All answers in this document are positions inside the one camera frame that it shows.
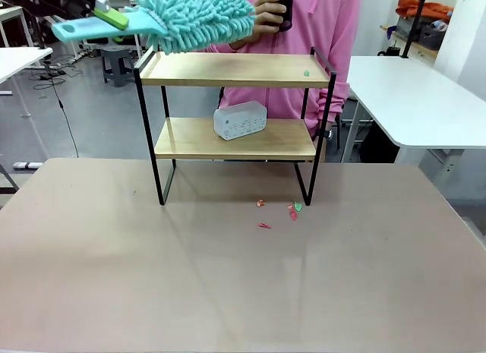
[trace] microfiber duster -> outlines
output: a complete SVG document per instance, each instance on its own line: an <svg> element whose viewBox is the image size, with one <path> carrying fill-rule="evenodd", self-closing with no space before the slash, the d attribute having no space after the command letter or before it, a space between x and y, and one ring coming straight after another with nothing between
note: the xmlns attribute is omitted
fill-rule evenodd
<svg viewBox="0 0 486 353"><path fill-rule="evenodd" d="M248 0L135 0L126 8L128 26L120 30L98 17L52 26L62 42L140 34L166 54L204 49L250 36L254 7Z"/></svg>

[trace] black cable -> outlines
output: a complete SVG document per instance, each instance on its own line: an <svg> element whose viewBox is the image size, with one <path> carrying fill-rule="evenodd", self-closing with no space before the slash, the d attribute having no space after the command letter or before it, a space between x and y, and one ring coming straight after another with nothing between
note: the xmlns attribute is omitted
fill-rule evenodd
<svg viewBox="0 0 486 353"><path fill-rule="evenodd" d="M54 81L54 85L60 85L66 82L64 78L60 78L61 76L69 76L70 78L74 78L80 74L83 73L83 70L78 70L74 65L65 65L60 67L58 70L53 70L54 72L59 71L59 70L64 70L64 68L70 68L74 74L69 74L67 71L65 71L65 74L58 74L55 76L56 81ZM31 81L45 81L47 84L38 84L33 87L34 90L45 90L49 89L52 87L52 82L53 79L46 79L52 77L48 72L43 72L41 74L33 74L33 70L30 70L30 76L29 80Z"/></svg>
<svg viewBox="0 0 486 353"><path fill-rule="evenodd" d="M54 79L52 77L51 77L51 82L52 82L52 85L51 86L54 89L55 97L58 98L59 107L61 108L62 114L64 114L64 117L66 119L66 123L68 124L69 134L71 135L71 139L73 141L74 148L76 149L76 157L79 158L79 152L77 151L77 146L76 146L76 142L74 141L73 132L71 130L71 126L69 125L68 116L66 115L66 112L64 111L64 106L62 105L61 99L59 99L58 92L55 89Z"/></svg>

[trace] pink shirt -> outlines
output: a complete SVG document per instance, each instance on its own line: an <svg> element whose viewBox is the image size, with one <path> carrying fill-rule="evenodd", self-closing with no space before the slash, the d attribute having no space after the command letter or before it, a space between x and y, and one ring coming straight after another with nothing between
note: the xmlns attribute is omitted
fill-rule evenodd
<svg viewBox="0 0 486 353"><path fill-rule="evenodd" d="M337 71L337 83L328 121L342 112L348 98L346 83L352 46L358 26L361 0L294 0L292 28L284 33L262 36L238 53L308 54L315 46ZM210 46L206 52L235 52L227 44ZM311 89L306 123L311 134L322 120L326 89ZM268 109L269 118L301 117L304 89L226 88L221 106L256 100Z"/></svg>

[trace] shelf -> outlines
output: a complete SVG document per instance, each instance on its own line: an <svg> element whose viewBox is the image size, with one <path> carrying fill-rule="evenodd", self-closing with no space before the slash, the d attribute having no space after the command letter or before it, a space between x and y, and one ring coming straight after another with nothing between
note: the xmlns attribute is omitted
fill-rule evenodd
<svg viewBox="0 0 486 353"><path fill-rule="evenodd" d="M140 78L143 85L157 86L321 89L329 85L329 76L311 55L158 52Z"/></svg>
<svg viewBox="0 0 486 353"><path fill-rule="evenodd" d="M223 140L211 118L167 118L155 146L158 159L308 161L316 150L302 120L268 119L259 132Z"/></svg>
<svg viewBox="0 0 486 353"><path fill-rule="evenodd" d="M391 27L391 25L380 25L380 29L384 30L385 32L388 31L388 28ZM407 41L406 36L403 36L400 33L397 33L396 31L392 33L394 37L397 39L402 40L403 42ZM439 55L439 51L434 51L433 49L425 48L423 45L417 43L417 42L412 42L412 47L417 49L419 52L421 52L424 55L428 55L429 57L432 58L437 58Z"/></svg>

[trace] gray stool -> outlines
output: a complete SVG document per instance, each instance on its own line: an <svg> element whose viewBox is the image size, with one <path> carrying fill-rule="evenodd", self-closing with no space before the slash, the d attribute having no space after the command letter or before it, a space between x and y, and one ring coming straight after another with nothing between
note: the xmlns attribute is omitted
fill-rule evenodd
<svg viewBox="0 0 486 353"><path fill-rule="evenodd" d="M130 68L125 67L125 58L128 60ZM106 60L109 61L111 68L106 68ZM115 87L123 86L123 81L134 78L134 63L130 53L120 47L105 47L101 49L101 62L103 64L103 80L113 80Z"/></svg>

